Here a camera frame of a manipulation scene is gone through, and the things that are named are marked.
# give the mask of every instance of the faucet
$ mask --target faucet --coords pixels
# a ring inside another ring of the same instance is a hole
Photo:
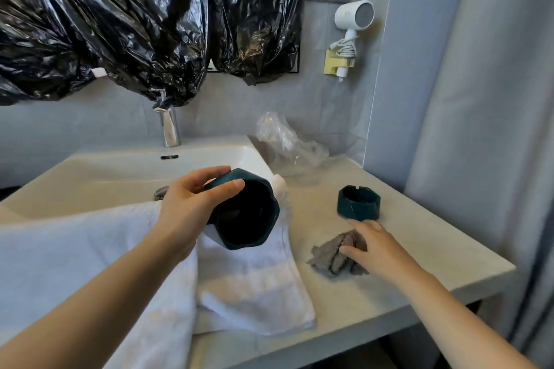
[[[167,97],[165,89],[153,89],[160,93],[162,100]],[[174,148],[181,145],[181,138],[175,120],[175,108],[169,106],[167,108],[156,107],[154,111],[160,115],[162,120],[164,144],[167,148]]]

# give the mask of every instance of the dark green ashtray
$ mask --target dark green ashtray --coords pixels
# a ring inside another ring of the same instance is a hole
[[[233,180],[244,180],[244,189],[218,205],[204,233],[227,249],[262,245],[279,217],[279,203],[268,180],[236,168],[204,186],[209,190]]]
[[[379,219],[381,197],[367,187],[347,185],[338,192],[337,213],[356,221]]]

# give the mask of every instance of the beige countertop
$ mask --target beige countertop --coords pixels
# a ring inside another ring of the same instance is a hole
[[[315,327],[272,337],[243,331],[195,336],[190,368],[293,369],[417,322],[405,298],[374,276],[330,280],[306,264],[313,245],[350,228],[336,213],[338,191],[345,185],[377,192],[383,225],[463,303],[501,291],[515,273],[511,263],[345,157],[329,160],[313,174],[286,180],[293,204],[291,247],[314,304]]]

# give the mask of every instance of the white sink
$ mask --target white sink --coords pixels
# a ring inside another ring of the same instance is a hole
[[[162,159],[167,156],[177,157]],[[76,154],[1,202],[0,224],[150,201],[157,189],[178,177],[216,165],[273,176],[246,136],[195,139],[176,148]]]

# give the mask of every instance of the person's left hand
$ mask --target person's left hand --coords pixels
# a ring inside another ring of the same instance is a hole
[[[145,240],[162,242],[178,261],[187,258],[214,207],[244,188],[243,180],[234,180],[204,191],[206,182],[230,170],[230,166],[199,169],[173,182],[163,198],[158,221]]]

